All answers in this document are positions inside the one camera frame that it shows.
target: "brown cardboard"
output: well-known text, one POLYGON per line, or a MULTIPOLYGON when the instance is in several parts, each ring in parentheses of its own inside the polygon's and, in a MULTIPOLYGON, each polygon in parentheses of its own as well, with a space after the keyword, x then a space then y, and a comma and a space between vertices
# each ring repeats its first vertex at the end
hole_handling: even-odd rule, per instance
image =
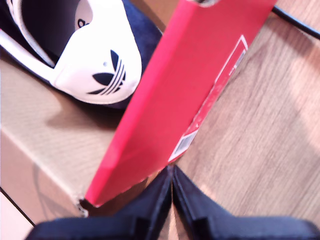
MULTIPOLYGON (((134 0, 161 30, 177 2, 134 0)), ((63 94, 22 69, 3 51, 0 70, 1 187, 34 223, 81 216, 77 203, 123 111, 63 94)))

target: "white label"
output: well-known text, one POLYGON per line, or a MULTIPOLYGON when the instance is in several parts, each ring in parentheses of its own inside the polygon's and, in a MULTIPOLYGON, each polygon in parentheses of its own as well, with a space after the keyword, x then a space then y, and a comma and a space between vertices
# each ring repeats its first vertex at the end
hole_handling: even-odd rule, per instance
POLYGON ((175 146, 173 153, 171 154, 170 158, 169 158, 169 162, 173 159, 175 159, 176 157, 178 157, 180 154, 182 154, 183 152, 185 152, 191 145, 192 141, 194 140, 196 134, 197 134, 198 130, 189 133, 188 135, 183 135, 178 144, 175 146))

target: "wooden floor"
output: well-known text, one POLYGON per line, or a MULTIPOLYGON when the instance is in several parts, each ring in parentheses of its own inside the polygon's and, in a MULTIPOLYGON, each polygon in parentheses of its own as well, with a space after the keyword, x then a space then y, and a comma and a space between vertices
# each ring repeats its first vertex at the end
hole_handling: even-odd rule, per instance
MULTIPOLYGON (((277 5, 320 30, 319 0, 277 5)), ((178 165, 234 215, 320 227, 320 41, 270 14, 178 165)), ((160 239, 186 239, 176 216, 160 239)))

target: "sneaker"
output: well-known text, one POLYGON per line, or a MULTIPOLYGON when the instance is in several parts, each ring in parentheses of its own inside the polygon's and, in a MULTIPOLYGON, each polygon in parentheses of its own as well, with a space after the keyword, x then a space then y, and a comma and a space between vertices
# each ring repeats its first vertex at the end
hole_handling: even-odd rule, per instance
POLYGON ((125 108, 162 36, 129 0, 0 2, 0 45, 90 104, 125 108))

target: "red box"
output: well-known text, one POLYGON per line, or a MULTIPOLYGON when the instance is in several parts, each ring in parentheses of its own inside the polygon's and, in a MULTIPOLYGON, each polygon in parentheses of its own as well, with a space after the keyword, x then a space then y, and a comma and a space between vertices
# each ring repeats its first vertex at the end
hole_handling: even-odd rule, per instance
POLYGON ((276 0, 181 0, 85 195, 94 206, 187 150, 276 0))

